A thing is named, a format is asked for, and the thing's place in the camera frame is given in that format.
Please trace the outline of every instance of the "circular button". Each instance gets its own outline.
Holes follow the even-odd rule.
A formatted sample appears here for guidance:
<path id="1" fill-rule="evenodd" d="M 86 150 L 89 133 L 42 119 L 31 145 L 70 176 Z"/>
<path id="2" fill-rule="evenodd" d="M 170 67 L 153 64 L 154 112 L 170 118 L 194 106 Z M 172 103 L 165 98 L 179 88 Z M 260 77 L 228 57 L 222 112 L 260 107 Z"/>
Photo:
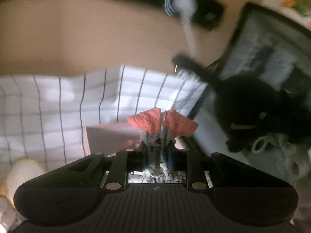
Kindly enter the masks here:
<path id="1" fill-rule="evenodd" d="M 121 185 L 117 182 L 110 182 L 106 185 L 106 188 L 109 190 L 118 190 L 121 187 Z"/>
<path id="2" fill-rule="evenodd" d="M 203 183 L 203 182 L 195 182 L 191 186 L 192 186 L 193 189 L 197 189 L 197 190 L 206 189 L 206 184 Z"/>
<path id="3" fill-rule="evenodd" d="M 72 189 L 65 184 L 48 184 L 38 188 L 36 197 L 46 204 L 57 204 L 65 202 L 72 195 Z"/>

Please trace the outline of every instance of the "beige wall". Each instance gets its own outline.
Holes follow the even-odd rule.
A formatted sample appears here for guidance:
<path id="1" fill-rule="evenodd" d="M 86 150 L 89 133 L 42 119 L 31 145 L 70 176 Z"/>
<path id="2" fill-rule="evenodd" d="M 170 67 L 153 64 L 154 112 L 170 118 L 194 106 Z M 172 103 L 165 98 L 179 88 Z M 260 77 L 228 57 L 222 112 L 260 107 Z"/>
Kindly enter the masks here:
<path id="1" fill-rule="evenodd" d="M 219 0 L 223 22 L 195 28 L 197 59 L 208 65 L 226 48 L 248 0 Z M 188 52 L 183 29 L 164 10 L 123 0 L 7 0 L 0 4 L 0 74 L 71 76 L 120 64 L 173 72 Z"/>

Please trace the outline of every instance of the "red knitted fabric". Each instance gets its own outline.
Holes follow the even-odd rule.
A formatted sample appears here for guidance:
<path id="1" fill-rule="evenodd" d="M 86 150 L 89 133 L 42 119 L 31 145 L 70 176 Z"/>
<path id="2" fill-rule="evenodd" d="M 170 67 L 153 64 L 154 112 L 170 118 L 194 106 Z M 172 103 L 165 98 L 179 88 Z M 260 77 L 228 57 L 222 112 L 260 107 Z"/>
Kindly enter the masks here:
<path id="1" fill-rule="evenodd" d="M 190 137 L 199 126 L 196 122 L 184 117 L 174 109 L 166 112 L 163 124 L 171 131 L 173 137 Z"/>
<path id="2" fill-rule="evenodd" d="M 161 109 L 153 108 L 128 117 L 128 123 L 136 130 L 143 130 L 151 135 L 161 131 Z"/>

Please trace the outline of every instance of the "metal screw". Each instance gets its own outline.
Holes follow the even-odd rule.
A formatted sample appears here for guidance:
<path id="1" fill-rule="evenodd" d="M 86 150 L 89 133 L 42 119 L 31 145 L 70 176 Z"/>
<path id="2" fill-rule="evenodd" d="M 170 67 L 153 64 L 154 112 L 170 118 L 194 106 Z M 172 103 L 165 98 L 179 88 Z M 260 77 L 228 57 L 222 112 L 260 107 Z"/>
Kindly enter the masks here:
<path id="1" fill-rule="evenodd" d="M 117 182 L 110 182 L 106 185 L 106 188 L 109 190 L 118 190 L 121 187 L 121 185 Z"/>
<path id="2" fill-rule="evenodd" d="M 193 189 L 197 189 L 197 190 L 206 189 L 206 184 L 203 183 L 203 182 L 195 182 L 191 186 L 192 186 Z"/>

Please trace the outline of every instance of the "orange object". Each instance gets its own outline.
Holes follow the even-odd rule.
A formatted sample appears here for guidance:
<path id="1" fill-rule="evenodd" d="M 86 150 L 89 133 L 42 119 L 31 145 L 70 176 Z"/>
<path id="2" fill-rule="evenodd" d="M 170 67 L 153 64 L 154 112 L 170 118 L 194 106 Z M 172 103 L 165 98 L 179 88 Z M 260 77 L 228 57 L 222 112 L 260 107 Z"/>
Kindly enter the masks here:
<path id="1" fill-rule="evenodd" d="M 166 112 L 163 125 L 171 131 L 173 137 L 190 137 L 198 127 L 196 122 L 184 117 L 174 109 Z"/>
<path id="2" fill-rule="evenodd" d="M 143 130 L 151 135 L 161 131 L 161 109 L 153 108 L 137 115 L 128 117 L 128 123 L 137 130 Z"/>
<path id="3" fill-rule="evenodd" d="M 282 2 L 282 5 L 283 5 L 283 7 L 292 8 L 296 5 L 296 3 L 293 0 L 286 0 L 286 1 Z"/>

